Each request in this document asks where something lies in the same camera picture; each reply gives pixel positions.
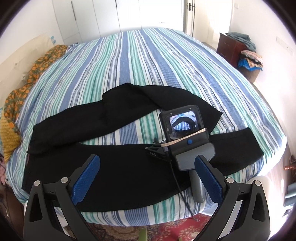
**brown chest of drawers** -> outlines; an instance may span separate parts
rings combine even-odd
[[[227,60],[234,68],[237,68],[241,51],[247,50],[245,44],[220,33],[217,53]]]

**white wardrobe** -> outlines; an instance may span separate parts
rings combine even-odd
[[[183,0],[52,0],[64,43],[149,27],[183,29]]]

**patterned carpet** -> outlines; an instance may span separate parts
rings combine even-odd
[[[162,223],[158,225],[141,226],[141,227],[114,227],[100,224],[89,226],[103,241],[138,241],[139,230],[147,229],[147,241],[192,241],[210,220],[210,216],[197,214],[194,216],[198,221],[192,218],[181,219],[174,222]],[[66,230],[74,237],[70,228]]]

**black trousers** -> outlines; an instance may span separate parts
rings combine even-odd
[[[80,167],[91,155],[101,159],[80,211],[103,212],[140,208],[155,204],[178,193],[168,163],[148,157],[150,145],[90,146],[78,142],[111,133],[156,109],[171,110],[197,105],[204,126],[214,129],[221,112],[198,96],[167,86],[124,84],[103,94],[101,101],[75,106],[34,126],[28,150],[22,188],[30,192],[35,180],[57,182]],[[216,156],[211,160],[224,175],[232,174],[262,157],[249,128],[211,135]],[[189,175],[174,167],[182,190],[190,186]]]

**display screen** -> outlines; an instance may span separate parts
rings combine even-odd
[[[193,111],[173,115],[170,118],[171,131],[169,131],[172,140],[180,139],[192,133],[199,131],[199,120]]]

